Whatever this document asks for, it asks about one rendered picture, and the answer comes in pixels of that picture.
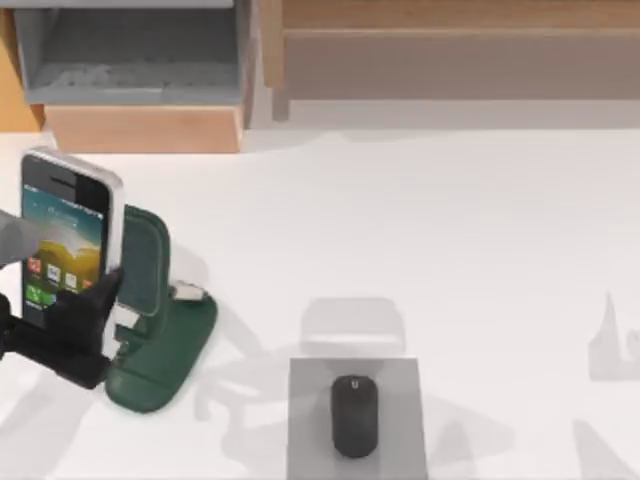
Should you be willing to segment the wooden open shelf unit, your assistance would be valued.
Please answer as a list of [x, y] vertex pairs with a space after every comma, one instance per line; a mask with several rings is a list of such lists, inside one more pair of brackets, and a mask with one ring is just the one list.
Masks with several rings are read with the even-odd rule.
[[640, 97], [640, 0], [257, 0], [274, 106]]

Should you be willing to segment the dark green phone stand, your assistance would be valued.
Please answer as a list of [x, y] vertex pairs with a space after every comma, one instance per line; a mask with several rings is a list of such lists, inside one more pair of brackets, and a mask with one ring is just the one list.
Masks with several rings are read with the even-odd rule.
[[120, 407], [149, 414], [185, 384], [214, 331], [218, 305], [206, 289], [170, 279], [169, 229], [148, 210], [124, 208], [121, 266], [117, 305], [135, 321], [115, 325], [119, 347], [105, 392]]

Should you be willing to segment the wooden cupboard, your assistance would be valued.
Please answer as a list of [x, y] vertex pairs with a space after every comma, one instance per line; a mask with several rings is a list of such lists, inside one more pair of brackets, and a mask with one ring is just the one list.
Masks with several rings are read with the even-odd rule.
[[0, 8], [0, 133], [36, 133], [44, 123], [44, 107], [24, 97], [14, 13]]

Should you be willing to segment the pale wooden drawer front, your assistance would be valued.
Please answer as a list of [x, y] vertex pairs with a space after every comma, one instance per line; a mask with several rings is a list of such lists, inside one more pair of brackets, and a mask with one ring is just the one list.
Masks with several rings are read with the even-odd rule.
[[59, 149], [86, 154], [237, 153], [242, 106], [47, 105]]

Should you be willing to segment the pale grey rounded box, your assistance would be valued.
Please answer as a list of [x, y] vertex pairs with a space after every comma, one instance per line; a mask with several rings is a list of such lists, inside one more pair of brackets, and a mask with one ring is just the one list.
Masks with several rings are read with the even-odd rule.
[[42, 234], [37, 225], [0, 209], [0, 270], [34, 255]]

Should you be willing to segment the grey pierced drawer inside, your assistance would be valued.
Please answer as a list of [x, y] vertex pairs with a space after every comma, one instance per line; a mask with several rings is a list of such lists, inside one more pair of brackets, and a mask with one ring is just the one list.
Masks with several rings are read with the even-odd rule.
[[252, 0], [7, 0], [26, 100], [240, 103]]

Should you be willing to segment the grey square mouse pad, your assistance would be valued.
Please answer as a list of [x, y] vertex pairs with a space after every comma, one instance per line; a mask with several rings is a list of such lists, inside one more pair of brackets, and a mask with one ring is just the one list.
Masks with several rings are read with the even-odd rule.
[[[340, 376], [378, 387], [378, 445], [361, 459], [334, 447], [331, 387]], [[290, 362], [286, 480], [426, 480], [419, 368], [407, 358], [295, 358]]]

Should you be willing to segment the silver smartphone with colourful screen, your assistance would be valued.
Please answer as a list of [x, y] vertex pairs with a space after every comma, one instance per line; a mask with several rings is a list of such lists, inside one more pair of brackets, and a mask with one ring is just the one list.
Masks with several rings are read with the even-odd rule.
[[34, 147], [21, 159], [21, 217], [43, 234], [22, 263], [22, 318], [42, 328], [59, 292], [79, 293], [120, 264], [123, 181], [86, 160]]

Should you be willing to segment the black computer mouse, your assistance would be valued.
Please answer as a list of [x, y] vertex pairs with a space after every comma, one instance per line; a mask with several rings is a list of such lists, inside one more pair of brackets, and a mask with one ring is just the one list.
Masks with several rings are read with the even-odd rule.
[[330, 388], [331, 438], [348, 459], [371, 455], [379, 444], [379, 388], [366, 375], [340, 375]]

